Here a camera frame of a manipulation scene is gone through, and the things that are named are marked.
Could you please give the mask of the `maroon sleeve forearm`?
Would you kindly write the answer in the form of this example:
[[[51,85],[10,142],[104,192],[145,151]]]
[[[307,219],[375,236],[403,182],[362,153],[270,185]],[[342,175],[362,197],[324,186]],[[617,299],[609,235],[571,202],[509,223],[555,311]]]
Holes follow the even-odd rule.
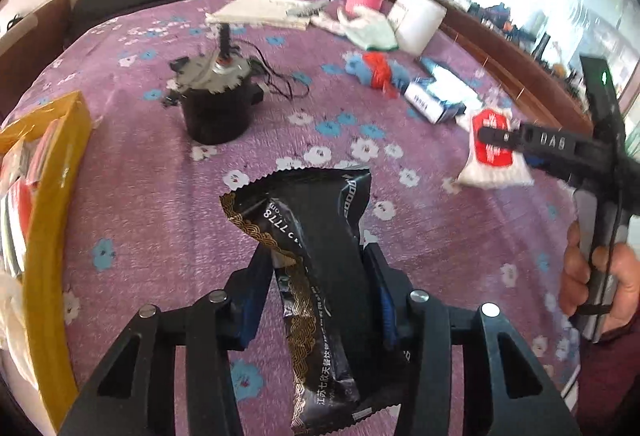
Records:
[[[640,435],[639,314],[597,344],[580,342],[576,419],[583,435]]]

